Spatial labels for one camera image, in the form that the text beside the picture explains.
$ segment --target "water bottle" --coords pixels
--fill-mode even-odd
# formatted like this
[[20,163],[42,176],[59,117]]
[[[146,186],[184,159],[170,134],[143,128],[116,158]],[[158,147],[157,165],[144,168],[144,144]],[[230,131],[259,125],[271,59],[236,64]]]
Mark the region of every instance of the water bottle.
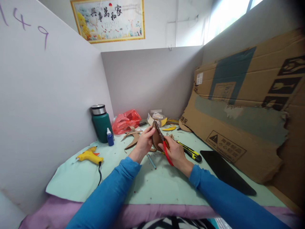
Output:
[[112,133],[111,123],[109,119],[109,115],[106,112],[106,108],[104,104],[97,104],[91,106],[92,111],[92,121],[98,136],[98,139],[101,143],[107,143],[107,128]]

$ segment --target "purple fabric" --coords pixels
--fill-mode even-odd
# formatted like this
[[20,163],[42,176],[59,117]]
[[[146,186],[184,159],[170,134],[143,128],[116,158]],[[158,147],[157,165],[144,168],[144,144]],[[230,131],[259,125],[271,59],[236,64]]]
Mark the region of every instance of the purple fabric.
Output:
[[[19,229],[64,229],[83,203],[50,196],[44,205],[22,221]],[[273,215],[293,214],[286,207],[264,207]],[[219,217],[210,206],[197,205],[124,205],[113,228],[131,228],[165,216],[189,219]]]

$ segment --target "blue long-sleeve shirt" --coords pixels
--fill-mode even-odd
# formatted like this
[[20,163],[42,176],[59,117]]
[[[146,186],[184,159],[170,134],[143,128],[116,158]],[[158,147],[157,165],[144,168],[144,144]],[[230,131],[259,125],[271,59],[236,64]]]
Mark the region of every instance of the blue long-sleeve shirt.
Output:
[[[141,167],[129,157],[122,160],[84,202],[66,229],[111,228]],[[289,228],[256,202],[198,165],[194,165],[189,181],[233,229]]]

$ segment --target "blue glue bottle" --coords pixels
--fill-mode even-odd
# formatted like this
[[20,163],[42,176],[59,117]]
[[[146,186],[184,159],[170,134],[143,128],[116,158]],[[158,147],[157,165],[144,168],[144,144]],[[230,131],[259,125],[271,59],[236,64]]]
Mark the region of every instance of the blue glue bottle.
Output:
[[109,146],[113,146],[114,145],[113,137],[112,137],[112,134],[111,134],[109,128],[107,128],[107,141],[108,141],[108,145]]

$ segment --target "scissor blade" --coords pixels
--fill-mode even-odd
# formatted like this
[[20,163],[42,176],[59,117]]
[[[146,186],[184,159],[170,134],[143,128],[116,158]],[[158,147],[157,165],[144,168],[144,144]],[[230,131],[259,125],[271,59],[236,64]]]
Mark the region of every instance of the scissor blade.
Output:
[[156,125],[156,127],[157,127],[157,129],[158,129],[158,132],[159,132],[159,134],[160,134],[160,136],[161,136],[162,141],[165,141],[164,136],[163,136],[163,134],[161,133],[160,128],[159,128],[157,122],[154,121],[154,123],[155,123],[155,125]]

